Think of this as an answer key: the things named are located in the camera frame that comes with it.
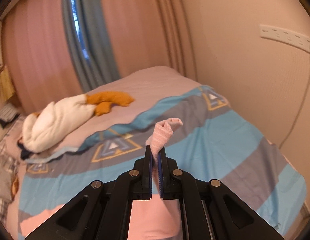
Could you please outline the black garment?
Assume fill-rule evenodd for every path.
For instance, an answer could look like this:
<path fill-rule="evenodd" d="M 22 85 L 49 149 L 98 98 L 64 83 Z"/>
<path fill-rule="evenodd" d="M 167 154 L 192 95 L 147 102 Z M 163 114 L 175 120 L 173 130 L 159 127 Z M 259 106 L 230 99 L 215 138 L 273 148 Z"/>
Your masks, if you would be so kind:
<path fill-rule="evenodd" d="M 29 157 L 31 157 L 34 152 L 32 151 L 29 151 L 27 150 L 25 147 L 24 147 L 24 144 L 22 142 L 22 139 L 19 139 L 18 142 L 17 142 L 17 146 L 19 147 L 19 149 L 21 150 L 21 159 L 22 160 L 26 160 L 28 159 Z"/>

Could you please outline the blue grey patterned duvet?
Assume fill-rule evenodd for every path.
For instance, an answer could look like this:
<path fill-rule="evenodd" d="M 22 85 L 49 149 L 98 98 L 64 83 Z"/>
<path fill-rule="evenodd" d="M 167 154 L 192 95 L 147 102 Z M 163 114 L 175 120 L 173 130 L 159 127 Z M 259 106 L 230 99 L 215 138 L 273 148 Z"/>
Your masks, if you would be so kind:
<path fill-rule="evenodd" d="M 18 238 L 24 239 L 91 181 L 115 180 L 145 153 L 157 122 L 183 125 L 166 154 L 195 178 L 220 179 L 284 235 L 306 197 L 305 179 L 268 141 L 208 86 L 159 100 L 138 113 L 131 107 L 92 118 L 71 133 L 43 164 L 29 164 L 19 203 Z"/>

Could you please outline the pink striped sweater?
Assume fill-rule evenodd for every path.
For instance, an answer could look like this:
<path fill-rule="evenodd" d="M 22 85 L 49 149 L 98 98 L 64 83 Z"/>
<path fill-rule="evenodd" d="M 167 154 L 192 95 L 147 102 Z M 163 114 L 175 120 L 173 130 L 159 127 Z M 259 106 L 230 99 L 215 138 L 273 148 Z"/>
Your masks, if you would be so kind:
<path fill-rule="evenodd" d="M 91 181 L 107 183 L 130 170 L 134 161 L 144 156 L 145 146 L 150 146 L 156 157 L 182 124 L 177 118 L 169 118 L 143 132 L 107 129 L 88 138 L 91 145 L 83 152 L 30 165 L 20 196 L 19 238 L 28 236 Z M 179 202 L 160 198 L 154 168 L 152 198 L 133 202 L 128 239 L 182 239 L 180 224 Z"/>

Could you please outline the teal curtain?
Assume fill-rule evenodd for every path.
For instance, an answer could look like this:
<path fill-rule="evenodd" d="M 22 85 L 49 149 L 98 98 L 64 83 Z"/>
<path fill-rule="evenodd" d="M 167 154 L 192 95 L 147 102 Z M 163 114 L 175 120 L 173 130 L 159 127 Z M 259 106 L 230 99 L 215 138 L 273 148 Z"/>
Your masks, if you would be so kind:
<path fill-rule="evenodd" d="M 62 0 L 62 16 L 68 49 L 83 91 L 120 79 L 101 0 Z"/>

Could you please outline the white wall power strip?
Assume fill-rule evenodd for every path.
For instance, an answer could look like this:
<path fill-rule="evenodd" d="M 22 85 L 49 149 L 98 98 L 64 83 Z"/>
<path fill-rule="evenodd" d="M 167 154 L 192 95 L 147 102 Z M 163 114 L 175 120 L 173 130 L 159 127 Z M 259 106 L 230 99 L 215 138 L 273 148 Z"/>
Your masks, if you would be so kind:
<path fill-rule="evenodd" d="M 281 42 L 310 54 L 310 37 L 306 35 L 264 24 L 259 25 L 259 35 L 261 38 Z"/>

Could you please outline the white fluffy folded blanket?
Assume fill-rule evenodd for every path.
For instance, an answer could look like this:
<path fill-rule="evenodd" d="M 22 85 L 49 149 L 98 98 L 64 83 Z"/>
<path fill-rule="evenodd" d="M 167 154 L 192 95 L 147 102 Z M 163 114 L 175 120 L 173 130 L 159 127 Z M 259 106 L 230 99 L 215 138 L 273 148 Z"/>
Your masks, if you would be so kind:
<path fill-rule="evenodd" d="M 39 115 L 28 115 L 22 126 L 23 146 L 30 152 L 40 153 L 58 144 L 94 115 L 95 105 L 86 99 L 81 94 L 52 101 Z"/>

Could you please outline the orange plush garment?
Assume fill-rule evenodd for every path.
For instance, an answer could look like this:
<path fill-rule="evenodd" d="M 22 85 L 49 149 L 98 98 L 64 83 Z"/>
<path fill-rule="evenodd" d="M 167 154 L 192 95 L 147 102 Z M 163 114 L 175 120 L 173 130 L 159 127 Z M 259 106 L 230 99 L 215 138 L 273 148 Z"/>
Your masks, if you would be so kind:
<path fill-rule="evenodd" d="M 130 94 L 119 91 L 104 91 L 86 95 L 86 103 L 95 105 L 95 116 L 109 113 L 113 106 L 127 107 L 134 101 L 135 99 Z"/>

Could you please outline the beige fringed lampshade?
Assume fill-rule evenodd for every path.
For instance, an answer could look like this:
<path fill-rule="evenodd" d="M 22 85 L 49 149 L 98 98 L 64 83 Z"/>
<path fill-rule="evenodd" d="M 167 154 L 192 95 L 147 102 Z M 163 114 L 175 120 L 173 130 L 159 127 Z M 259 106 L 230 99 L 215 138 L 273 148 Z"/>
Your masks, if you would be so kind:
<path fill-rule="evenodd" d="M 8 101 L 15 94 L 15 88 L 11 80 L 8 67 L 4 65 L 0 71 L 0 97 L 2 101 Z"/>

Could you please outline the pink bed sheet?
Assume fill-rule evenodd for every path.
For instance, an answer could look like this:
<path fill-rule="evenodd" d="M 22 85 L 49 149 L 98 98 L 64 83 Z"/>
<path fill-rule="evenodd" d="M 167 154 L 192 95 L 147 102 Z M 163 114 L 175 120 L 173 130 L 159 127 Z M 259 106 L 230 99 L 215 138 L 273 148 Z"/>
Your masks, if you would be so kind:
<path fill-rule="evenodd" d="M 172 68 L 157 66 L 139 70 L 120 80 L 100 86 L 85 95 L 104 91 L 119 91 L 130 94 L 135 101 L 127 107 L 113 106 L 107 114 L 93 115 L 87 122 L 46 151 L 49 154 L 54 154 L 61 150 L 69 151 L 71 148 L 78 148 L 93 133 L 115 124 L 128 124 L 138 114 L 152 108 L 159 100 L 182 95 L 199 85 L 196 81 L 183 77 Z"/>

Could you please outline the plaid pillow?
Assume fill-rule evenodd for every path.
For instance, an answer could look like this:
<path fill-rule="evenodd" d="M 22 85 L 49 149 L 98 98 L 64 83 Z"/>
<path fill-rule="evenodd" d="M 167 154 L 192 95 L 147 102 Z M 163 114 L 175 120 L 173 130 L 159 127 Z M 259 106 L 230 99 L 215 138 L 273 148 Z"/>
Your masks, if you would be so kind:
<path fill-rule="evenodd" d="M 5 128 L 0 125 L 0 221 L 7 220 L 8 206 L 14 200 L 13 182 L 21 163 L 17 141 L 21 136 L 25 117 L 19 116 Z"/>

